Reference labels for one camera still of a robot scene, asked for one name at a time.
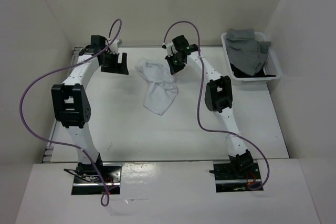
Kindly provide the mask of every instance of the white plastic basket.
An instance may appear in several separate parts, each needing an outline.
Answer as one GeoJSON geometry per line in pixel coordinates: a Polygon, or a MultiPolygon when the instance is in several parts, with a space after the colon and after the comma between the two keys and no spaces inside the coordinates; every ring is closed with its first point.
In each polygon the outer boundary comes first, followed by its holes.
{"type": "MultiPolygon", "coordinates": [[[[274,51],[272,50],[272,46],[270,46],[268,48],[268,57],[267,60],[264,64],[264,67],[262,68],[264,70],[265,74],[271,74],[274,75],[273,77],[255,77],[255,78],[237,78],[235,77],[231,66],[230,66],[230,61],[229,61],[229,57],[227,55],[227,51],[226,51],[226,46],[225,46],[225,38],[226,38],[226,34],[227,33],[223,33],[221,35],[221,39],[222,39],[222,44],[223,44],[223,48],[224,48],[224,57],[225,60],[227,62],[228,65],[228,70],[229,70],[229,77],[231,78],[232,84],[242,84],[244,82],[268,82],[270,80],[276,80],[279,79],[281,77],[281,70],[280,70],[280,66],[279,66],[279,62],[278,59],[276,58],[274,51]]],[[[255,38],[257,41],[267,41],[265,34],[256,31],[254,32],[255,34],[255,38]]]]}

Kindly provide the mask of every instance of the gray cloth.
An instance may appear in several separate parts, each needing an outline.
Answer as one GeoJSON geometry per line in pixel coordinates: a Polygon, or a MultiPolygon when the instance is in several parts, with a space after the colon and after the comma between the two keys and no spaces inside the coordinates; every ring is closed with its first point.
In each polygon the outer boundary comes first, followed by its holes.
{"type": "Polygon", "coordinates": [[[163,115],[178,94],[175,78],[170,74],[169,67],[141,58],[135,70],[149,84],[143,105],[155,114],[163,115]]]}
{"type": "Polygon", "coordinates": [[[254,76],[267,60],[270,42],[256,41],[253,29],[231,29],[226,34],[225,45],[230,63],[254,76]]]}

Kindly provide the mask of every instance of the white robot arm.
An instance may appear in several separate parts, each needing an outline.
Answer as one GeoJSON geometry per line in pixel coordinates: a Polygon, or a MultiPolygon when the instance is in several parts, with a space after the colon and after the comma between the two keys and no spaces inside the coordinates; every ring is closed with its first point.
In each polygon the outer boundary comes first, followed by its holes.
{"type": "MultiPolygon", "coordinates": [[[[79,53],[78,63],[87,60],[104,48],[105,41],[106,39],[102,36],[91,36],[91,45],[79,53]]],[[[93,144],[88,126],[91,108],[85,89],[99,67],[102,72],[128,74],[126,54],[122,55],[122,61],[118,63],[120,45],[121,40],[116,40],[110,46],[109,52],[75,67],[62,84],[54,85],[51,89],[56,120],[67,129],[74,144],[81,146],[96,161],[98,167],[102,165],[102,162],[93,144]]],[[[91,170],[91,163],[86,155],[81,150],[77,150],[77,155],[79,167],[83,170],[91,170]]]]}
{"type": "MultiPolygon", "coordinates": [[[[189,45],[183,35],[173,39],[173,42],[162,46],[167,51],[166,60],[170,66],[171,74],[181,71],[186,64],[190,65],[202,76],[202,63],[198,55],[198,47],[189,45]]],[[[228,76],[223,77],[203,57],[204,83],[206,83],[205,104],[213,111],[218,120],[227,131],[239,134],[239,129],[233,115],[233,96],[231,81],[228,76]]],[[[227,146],[230,160],[244,159],[246,167],[253,163],[253,159],[243,140],[235,135],[227,135],[227,146]]]]}

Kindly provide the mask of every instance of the white cloth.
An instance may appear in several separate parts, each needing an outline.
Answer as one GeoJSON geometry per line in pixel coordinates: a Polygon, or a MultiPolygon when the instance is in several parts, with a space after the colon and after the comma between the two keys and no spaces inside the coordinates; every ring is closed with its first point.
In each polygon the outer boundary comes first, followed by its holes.
{"type": "Polygon", "coordinates": [[[141,58],[135,69],[149,84],[143,105],[155,114],[163,115],[178,94],[169,66],[141,58]]]}

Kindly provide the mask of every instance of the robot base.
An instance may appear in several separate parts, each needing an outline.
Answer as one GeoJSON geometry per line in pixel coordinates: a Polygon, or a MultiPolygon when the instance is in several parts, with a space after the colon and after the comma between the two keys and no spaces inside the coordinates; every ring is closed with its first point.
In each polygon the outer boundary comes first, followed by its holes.
{"type": "Polygon", "coordinates": [[[215,175],[216,192],[224,193],[227,191],[251,191],[248,183],[252,187],[258,187],[262,183],[258,163],[239,173],[234,174],[232,166],[228,162],[214,162],[214,170],[210,173],[215,175]]]}
{"type": "MultiPolygon", "coordinates": [[[[120,194],[121,166],[113,163],[104,163],[102,167],[102,175],[106,185],[111,187],[110,194],[120,194]]],[[[105,189],[102,182],[87,182],[75,177],[71,195],[94,195],[102,194],[104,192],[105,189]]]]}

